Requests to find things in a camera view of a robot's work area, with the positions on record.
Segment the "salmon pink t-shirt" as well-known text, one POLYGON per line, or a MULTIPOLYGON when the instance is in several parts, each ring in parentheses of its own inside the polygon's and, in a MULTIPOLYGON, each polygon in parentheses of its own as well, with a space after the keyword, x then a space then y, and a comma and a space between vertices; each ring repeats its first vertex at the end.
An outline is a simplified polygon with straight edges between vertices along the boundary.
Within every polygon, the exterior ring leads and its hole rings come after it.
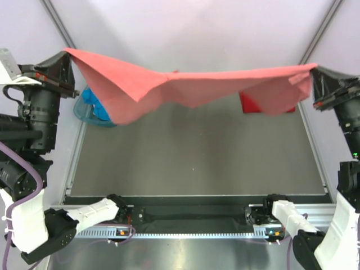
POLYGON ((262 112, 282 114, 311 95, 317 64, 209 73, 161 73, 116 58, 66 48, 110 120, 126 125, 165 103, 197 107, 243 92, 262 112))

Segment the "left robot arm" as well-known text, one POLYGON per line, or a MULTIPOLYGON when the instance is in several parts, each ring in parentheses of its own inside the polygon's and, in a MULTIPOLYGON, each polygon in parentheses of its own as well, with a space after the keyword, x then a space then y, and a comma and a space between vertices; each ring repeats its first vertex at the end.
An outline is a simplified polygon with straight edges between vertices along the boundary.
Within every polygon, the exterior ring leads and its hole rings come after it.
POLYGON ((23 93, 17 115, 1 115, 1 199, 6 208, 5 238, 35 267, 66 247, 79 232, 102 222, 127 222, 124 200, 111 194, 72 210, 45 209, 43 196, 52 161, 44 158, 56 144, 60 102, 76 98, 70 55, 60 52, 35 65, 19 65, 1 49, 2 92, 23 93))

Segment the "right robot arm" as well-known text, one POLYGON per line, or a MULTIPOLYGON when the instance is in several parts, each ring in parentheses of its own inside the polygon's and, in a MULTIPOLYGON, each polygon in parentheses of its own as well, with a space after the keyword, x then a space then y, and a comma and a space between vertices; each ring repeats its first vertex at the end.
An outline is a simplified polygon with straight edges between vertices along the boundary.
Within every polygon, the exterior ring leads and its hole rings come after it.
POLYGON ((316 64, 249 71, 262 81, 282 79, 287 87, 274 95, 280 110, 314 97, 316 110, 334 110, 352 161, 340 163, 336 206, 327 232, 313 226, 287 196, 271 194, 261 208, 247 209, 253 225, 281 223, 292 239, 292 249, 304 269, 359 268, 359 77, 346 75, 316 64))

